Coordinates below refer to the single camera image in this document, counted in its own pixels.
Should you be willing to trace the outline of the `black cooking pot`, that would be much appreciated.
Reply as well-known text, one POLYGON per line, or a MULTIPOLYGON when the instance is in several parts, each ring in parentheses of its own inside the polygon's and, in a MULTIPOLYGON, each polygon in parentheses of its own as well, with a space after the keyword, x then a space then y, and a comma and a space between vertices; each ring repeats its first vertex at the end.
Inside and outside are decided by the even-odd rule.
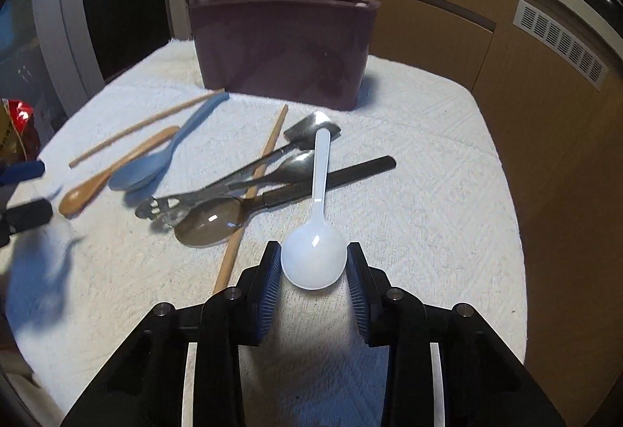
POLYGON ((621 30, 623 20, 622 4, 618 0, 584 0, 616 31, 621 30))

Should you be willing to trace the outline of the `large metal spoon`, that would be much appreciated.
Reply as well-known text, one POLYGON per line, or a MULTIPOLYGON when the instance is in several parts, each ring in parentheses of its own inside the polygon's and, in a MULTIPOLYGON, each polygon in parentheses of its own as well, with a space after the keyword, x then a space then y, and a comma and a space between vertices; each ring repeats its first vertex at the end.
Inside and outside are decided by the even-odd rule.
POLYGON ((242 197, 230 195, 195 207, 174 228, 176 239, 191 248, 205 248, 225 241, 242 226, 242 200, 242 197))

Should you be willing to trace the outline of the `white towel table cover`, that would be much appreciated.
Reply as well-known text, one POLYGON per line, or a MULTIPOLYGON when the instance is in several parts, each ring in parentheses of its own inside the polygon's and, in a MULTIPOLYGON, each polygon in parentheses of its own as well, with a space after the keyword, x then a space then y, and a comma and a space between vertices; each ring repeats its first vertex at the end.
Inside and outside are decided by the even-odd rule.
MULTIPOLYGON (((108 84, 43 149, 46 174, 13 200, 64 194, 153 135, 145 129, 70 167, 87 148, 202 92, 191 42, 173 41, 108 84)), ((185 225, 141 219, 143 200, 189 193, 258 158, 275 125, 310 107, 246 95, 218 104, 148 188, 103 190, 1 253, 17 347, 61 413, 158 302, 200 305, 215 290, 236 202, 185 225)), ((329 167, 364 178, 327 184, 325 217, 393 285, 429 305, 473 305, 518 357, 527 347, 524 254, 507 179, 470 92, 433 74, 368 59, 358 104, 332 111, 329 167)), ((376 426, 389 353, 358 333, 347 281, 320 291, 280 284, 269 332, 240 351, 251 426, 376 426)))

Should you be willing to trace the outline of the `purple plastic utensil bin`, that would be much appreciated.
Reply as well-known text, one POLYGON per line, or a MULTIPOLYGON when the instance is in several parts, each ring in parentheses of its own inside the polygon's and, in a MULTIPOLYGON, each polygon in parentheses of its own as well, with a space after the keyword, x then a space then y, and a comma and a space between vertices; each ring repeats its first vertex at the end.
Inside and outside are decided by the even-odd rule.
POLYGON ((379 2, 204 0, 188 15, 207 89, 357 107, 379 2))

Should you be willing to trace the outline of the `white plastic spoon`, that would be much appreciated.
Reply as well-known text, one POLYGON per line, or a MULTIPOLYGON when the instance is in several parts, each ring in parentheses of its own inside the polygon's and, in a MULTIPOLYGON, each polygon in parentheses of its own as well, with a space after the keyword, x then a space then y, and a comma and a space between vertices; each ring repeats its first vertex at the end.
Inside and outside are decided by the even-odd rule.
POLYGON ((316 133, 310 218, 282 244, 281 267, 285 277, 307 291, 331 287, 347 264, 347 243, 324 214, 331 138, 328 129, 316 133))

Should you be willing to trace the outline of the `small metal spoon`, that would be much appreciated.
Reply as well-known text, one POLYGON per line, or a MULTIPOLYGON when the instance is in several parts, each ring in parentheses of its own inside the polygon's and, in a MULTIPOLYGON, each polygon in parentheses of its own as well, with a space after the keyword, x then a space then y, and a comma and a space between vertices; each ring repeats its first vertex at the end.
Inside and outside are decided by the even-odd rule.
POLYGON ((208 200, 230 196, 234 192, 250 188, 259 188, 268 185, 289 185, 297 181, 306 180, 313 174, 313 150, 292 154, 279 163, 277 168, 268 174, 260 175, 258 178, 251 178, 236 183, 227 183, 222 188, 215 188, 208 191, 207 195, 192 196, 190 201, 176 202, 172 208, 166 211, 154 211, 151 219, 160 220, 168 227, 177 226, 195 207, 202 205, 208 200))

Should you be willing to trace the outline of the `metal slotted spatula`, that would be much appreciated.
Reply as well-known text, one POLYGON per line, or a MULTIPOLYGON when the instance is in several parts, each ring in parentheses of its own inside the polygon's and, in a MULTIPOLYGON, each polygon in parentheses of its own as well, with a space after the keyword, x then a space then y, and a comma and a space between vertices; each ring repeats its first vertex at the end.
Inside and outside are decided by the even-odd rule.
POLYGON ((284 137, 287 139, 285 146, 265 154, 248 163, 248 165, 244 165, 242 168, 211 183, 211 185, 204 186, 201 190, 160 198, 150 197, 136 207, 134 214, 139 219, 155 220, 161 217, 169 226, 174 227, 195 206, 211 198, 235 191, 236 187, 234 185, 251 179, 257 168, 267 167, 267 165, 294 150, 313 150, 315 136, 320 129, 327 129, 331 132, 332 139, 335 139, 341 133, 340 126, 333 122, 325 113, 314 111, 284 132, 284 137))

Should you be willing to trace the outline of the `wooden spoon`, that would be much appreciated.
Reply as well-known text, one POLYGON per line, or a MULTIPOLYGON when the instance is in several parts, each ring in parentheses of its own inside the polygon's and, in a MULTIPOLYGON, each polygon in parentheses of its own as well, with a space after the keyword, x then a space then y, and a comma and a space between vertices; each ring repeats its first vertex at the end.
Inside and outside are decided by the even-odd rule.
POLYGON ((59 213, 64 217, 72 217, 79 212, 83 211, 86 205, 89 205, 91 200, 102 190, 104 185, 108 182, 110 177, 118 169, 129 163, 130 161, 141 157, 162 143, 171 139, 181 128, 177 125, 163 129, 154 136, 142 142, 139 146, 131 150, 128 154, 119 158, 113 165, 102 170, 100 173, 87 179, 74 189, 68 191, 67 194, 61 199, 58 206, 59 213))

